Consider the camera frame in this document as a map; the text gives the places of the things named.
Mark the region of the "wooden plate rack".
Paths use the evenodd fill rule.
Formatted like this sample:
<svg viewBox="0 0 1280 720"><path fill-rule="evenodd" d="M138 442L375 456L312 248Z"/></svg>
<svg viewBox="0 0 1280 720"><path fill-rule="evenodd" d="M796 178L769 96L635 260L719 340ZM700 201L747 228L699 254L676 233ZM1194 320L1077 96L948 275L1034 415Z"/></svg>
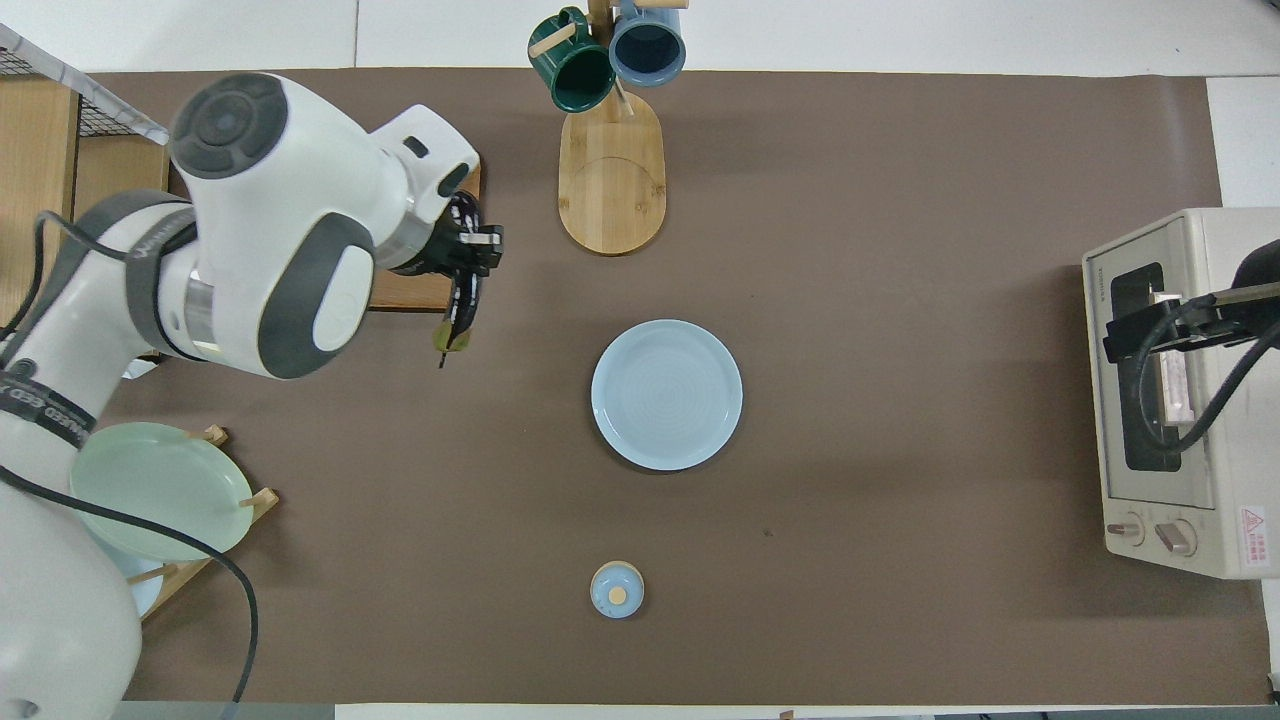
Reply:
<svg viewBox="0 0 1280 720"><path fill-rule="evenodd" d="M186 430L184 434L192 439L201 439L202 442L216 448L220 448L230 438L227 429L218 424L211 424L204 430ZM247 498L241 500L239 505L241 507L253 510L251 524L255 524L270 512L279 502L280 498L276 492L269 487L264 487L255 491ZM165 562L152 570L142 571L134 577L128 577L127 580L129 585L151 585L154 580L159 582L157 596L155 601L140 615L140 620L145 623L150 619L157 609L160 609L166 601L172 600L188 582L191 582L211 562L211 559L201 559L193 562Z"/></svg>

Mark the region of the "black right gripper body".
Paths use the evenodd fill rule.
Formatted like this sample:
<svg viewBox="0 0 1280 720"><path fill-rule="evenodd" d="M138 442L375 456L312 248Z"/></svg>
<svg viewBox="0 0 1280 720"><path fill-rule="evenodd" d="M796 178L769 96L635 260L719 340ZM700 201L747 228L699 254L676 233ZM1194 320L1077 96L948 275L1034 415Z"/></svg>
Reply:
<svg viewBox="0 0 1280 720"><path fill-rule="evenodd" d="M1162 315L1153 341L1156 352L1189 352L1262 340L1280 325L1280 283L1248 284L1193 299L1160 299Z"/></svg>

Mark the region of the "wooden mug tree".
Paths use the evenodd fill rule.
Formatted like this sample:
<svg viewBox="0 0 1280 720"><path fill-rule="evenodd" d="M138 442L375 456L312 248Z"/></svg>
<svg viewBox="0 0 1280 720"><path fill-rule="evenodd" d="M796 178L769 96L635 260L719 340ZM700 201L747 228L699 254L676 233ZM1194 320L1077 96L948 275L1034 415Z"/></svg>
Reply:
<svg viewBox="0 0 1280 720"><path fill-rule="evenodd" d="M616 1L586 4L580 9L609 55ZM658 234L666 219L662 127L634 87L614 73L614 87L604 101L585 113L566 113L561 131L561 223L575 242L603 256L637 251Z"/></svg>

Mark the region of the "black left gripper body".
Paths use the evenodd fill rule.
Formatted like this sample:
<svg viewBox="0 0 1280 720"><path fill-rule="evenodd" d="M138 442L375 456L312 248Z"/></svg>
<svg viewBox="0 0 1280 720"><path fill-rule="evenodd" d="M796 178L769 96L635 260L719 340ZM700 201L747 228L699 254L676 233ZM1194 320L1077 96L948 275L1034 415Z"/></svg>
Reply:
<svg viewBox="0 0 1280 720"><path fill-rule="evenodd" d="M463 266L462 229L452 222L435 224L425 245L412 259L399 266L399 274L404 277L425 274L452 277Z"/></svg>

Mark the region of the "brown table mat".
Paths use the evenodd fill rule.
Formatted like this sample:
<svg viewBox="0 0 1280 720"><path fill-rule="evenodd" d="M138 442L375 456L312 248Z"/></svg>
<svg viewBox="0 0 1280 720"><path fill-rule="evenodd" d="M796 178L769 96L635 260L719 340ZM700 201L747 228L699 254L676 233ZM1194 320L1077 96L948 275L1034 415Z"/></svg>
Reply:
<svg viewBox="0 0 1280 720"><path fill-rule="evenodd" d="M297 382L166 361L106 423L221 424L280 505L236 561L251 702L1261 705L1260 588L1105 547L1082 255L1220 201L1202 79L684 73L646 99L659 236L599 258L557 208L524 69L297 70L483 155L506 228L470 348L374 313ZM710 460L623 460L604 347L680 319L735 356ZM588 596L631 562L645 600Z"/></svg>

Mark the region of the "wooden step shelf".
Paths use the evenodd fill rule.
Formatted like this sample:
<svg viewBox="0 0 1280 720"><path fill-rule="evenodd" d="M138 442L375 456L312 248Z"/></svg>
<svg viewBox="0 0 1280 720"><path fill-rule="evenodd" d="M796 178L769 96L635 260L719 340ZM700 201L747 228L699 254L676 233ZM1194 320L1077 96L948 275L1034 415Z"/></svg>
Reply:
<svg viewBox="0 0 1280 720"><path fill-rule="evenodd" d="M31 295L35 219L68 220L127 190L168 190L164 146L136 135L78 136L81 100L41 76L0 76L0 328Z"/></svg>

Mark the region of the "light blue serving plate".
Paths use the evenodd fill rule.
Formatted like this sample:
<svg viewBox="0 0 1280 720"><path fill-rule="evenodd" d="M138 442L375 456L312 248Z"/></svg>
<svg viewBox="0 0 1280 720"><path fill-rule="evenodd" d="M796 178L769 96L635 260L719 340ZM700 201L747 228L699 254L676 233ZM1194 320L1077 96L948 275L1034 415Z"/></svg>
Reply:
<svg viewBox="0 0 1280 720"><path fill-rule="evenodd" d="M623 460L684 471L733 438L745 400L740 366L708 329L680 319L643 322L602 351L589 406L596 430Z"/></svg>

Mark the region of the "dark green mug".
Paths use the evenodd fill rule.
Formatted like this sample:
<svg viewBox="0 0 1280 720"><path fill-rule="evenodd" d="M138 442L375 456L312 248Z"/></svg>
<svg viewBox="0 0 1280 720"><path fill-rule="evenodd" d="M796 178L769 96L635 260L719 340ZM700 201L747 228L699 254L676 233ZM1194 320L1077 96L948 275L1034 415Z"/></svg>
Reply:
<svg viewBox="0 0 1280 720"><path fill-rule="evenodd" d="M534 28L527 59L552 102L568 114L591 110L614 87L608 51L594 38L586 14L577 6L564 6Z"/></svg>

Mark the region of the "small blue bell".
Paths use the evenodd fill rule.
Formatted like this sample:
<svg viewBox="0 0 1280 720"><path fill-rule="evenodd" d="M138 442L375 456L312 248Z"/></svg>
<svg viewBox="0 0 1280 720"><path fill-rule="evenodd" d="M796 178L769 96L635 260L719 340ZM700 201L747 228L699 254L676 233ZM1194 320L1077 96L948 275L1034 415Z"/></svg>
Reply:
<svg viewBox="0 0 1280 720"><path fill-rule="evenodd" d="M589 583L591 606L603 618L622 620L634 616L645 600L643 574L631 562L612 560L599 566Z"/></svg>

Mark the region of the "pale green plate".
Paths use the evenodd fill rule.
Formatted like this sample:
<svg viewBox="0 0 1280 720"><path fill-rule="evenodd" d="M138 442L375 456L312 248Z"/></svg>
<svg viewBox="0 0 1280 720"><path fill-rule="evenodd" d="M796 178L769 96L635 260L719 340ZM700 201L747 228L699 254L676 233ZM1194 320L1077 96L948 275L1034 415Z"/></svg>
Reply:
<svg viewBox="0 0 1280 720"><path fill-rule="evenodd" d="M253 510L243 471L186 430L131 421L95 432L70 469L70 495L182 532L225 553L248 533Z"/></svg>

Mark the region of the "wooden tray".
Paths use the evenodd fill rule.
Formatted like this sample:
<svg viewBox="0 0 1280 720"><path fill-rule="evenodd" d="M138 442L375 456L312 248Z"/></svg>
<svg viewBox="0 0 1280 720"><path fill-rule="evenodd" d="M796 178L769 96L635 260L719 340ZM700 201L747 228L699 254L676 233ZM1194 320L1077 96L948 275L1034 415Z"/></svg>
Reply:
<svg viewBox="0 0 1280 720"><path fill-rule="evenodd" d="M169 190L189 197L186 182L179 179L177 163L170 160ZM460 186L477 200L483 196L483 165L477 167ZM372 283L369 309L384 313L444 313L452 296L451 281L438 274L397 275L379 270Z"/></svg>

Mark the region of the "white toaster oven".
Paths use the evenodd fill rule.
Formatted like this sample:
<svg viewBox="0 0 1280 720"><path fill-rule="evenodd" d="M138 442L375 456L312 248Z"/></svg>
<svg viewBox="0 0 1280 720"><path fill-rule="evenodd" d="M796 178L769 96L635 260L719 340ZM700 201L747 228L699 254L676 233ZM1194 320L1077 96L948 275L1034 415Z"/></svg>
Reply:
<svg viewBox="0 0 1280 720"><path fill-rule="evenodd" d="M1082 259L1110 552L1219 579L1280 578L1277 333L1111 364L1105 324L1228 290L1280 240L1280 208L1189 208Z"/></svg>

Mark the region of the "blue mug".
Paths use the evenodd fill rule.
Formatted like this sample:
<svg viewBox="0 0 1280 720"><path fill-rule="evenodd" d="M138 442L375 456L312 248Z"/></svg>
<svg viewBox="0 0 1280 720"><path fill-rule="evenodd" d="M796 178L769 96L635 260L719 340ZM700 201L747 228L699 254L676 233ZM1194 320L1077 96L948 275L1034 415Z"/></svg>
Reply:
<svg viewBox="0 0 1280 720"><path fill-rule="evenodd" d="M614 0L617 13L609 45L614 73L627 85L657 87L685 68L681 13L687 0Z"/></svg>

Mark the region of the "light blue racked plate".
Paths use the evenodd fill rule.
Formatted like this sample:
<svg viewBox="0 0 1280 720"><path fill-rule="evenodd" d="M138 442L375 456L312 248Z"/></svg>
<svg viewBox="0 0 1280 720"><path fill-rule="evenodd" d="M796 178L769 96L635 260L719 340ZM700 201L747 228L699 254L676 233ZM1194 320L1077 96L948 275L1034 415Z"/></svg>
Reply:
<svg viewBox="0 0 1280 720"><path fill-rule="evenodd" d="M108 543L106 541L99 538L91 529L88 529L90 538L100 547L102 552L111 560L119 574L125 579L125 584L131 591L134 601L134 606L140 618L145 616L152 606L156 603L160 596L164 577L155 575L141 582L131 583L134 577L143 575L148 571L156 571L163 566L161 562L142 559L133 553L128 553L116 548L115 546Z"/></svg>

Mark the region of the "dark purple eggplant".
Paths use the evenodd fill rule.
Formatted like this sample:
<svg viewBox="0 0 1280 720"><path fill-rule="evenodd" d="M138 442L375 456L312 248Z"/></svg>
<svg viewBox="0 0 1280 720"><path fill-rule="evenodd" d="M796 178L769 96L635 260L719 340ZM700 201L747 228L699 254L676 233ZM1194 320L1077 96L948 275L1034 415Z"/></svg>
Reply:
<svg viewBox="0 0 1280 720"><path fill-rule="evenodd" d="M462 232L481 228L480 208L477 199L465 190L454 192L447 206L448 222L462 227ZM462 245L461 255L471 252L474 249ZM485 277L470 275L456 272L451 279L452 296L449 299L445 320L433 334L433 343L440 352L438 366L442 369L451 354L460 352L468 346L470 331L477 314L477 305Z"/></svg>

